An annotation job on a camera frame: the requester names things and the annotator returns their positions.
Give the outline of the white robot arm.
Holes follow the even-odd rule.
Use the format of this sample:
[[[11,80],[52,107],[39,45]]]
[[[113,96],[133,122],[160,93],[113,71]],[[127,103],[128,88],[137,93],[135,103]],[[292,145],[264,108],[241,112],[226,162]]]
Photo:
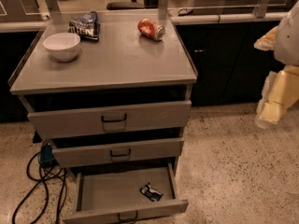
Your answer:
[[[299,2],[278,26],[258,39],[254,47],[273,50],[275,59],[285,65],[278,73],[270,72],[263,84],[255,124],[266,129],[278,124],[287,110],[299,100]]]

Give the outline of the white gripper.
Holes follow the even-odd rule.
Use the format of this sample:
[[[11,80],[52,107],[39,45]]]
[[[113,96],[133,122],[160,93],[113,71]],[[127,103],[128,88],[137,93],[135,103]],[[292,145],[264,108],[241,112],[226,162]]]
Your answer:
[[[268,51],[276,44],[278,27],[272,28],[254,43],[254,48]],[[262,129],[277,125],[288,109],[299,100],[299,67],[286,66],[282,71],[270,72],[264,81],[262,98],[257,104],[255,124]]]

